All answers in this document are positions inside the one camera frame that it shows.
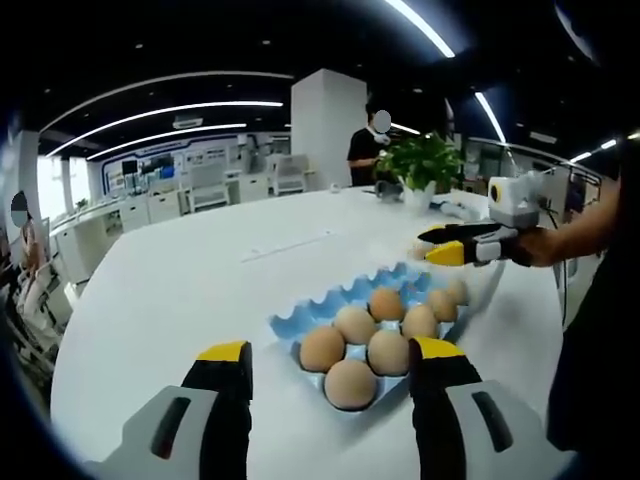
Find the person's right hand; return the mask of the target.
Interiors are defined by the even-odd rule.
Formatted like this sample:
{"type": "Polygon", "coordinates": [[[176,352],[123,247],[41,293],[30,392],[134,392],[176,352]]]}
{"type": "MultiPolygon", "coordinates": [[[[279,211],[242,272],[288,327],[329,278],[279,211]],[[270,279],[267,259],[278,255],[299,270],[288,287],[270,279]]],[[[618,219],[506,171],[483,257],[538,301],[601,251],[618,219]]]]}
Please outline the person's right hand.
{"type": "Polygon", "coordinates": [[[512,260],[525,267],[550,267],[558,262],[557,250],[556,231],[531,229],[516,238],[512,260]]]}

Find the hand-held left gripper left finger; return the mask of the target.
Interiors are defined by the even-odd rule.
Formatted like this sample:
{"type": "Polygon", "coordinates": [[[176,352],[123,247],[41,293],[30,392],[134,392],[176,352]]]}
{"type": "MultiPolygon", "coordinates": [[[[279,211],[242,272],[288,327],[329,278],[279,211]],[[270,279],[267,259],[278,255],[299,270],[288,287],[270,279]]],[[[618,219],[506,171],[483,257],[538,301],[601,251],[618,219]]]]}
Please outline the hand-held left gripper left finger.
{"type": "Polygon", "coordinates": [[[123,425],[120,445],[88,461],[94,479],[245,479],[253,398],[248,341],[200,353],[123,425]]]}

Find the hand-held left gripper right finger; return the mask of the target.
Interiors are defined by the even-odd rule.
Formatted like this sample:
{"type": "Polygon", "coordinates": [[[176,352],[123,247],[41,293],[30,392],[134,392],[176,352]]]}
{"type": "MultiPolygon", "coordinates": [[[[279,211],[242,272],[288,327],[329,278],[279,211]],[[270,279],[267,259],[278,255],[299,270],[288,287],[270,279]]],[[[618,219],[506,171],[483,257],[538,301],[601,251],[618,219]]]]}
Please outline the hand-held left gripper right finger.
{"type": "Polygon", "coordinates": [[[575,458],[541,418],[455,344],[409,340],[408,381],[422,479],[558,479],[575,458]]]}

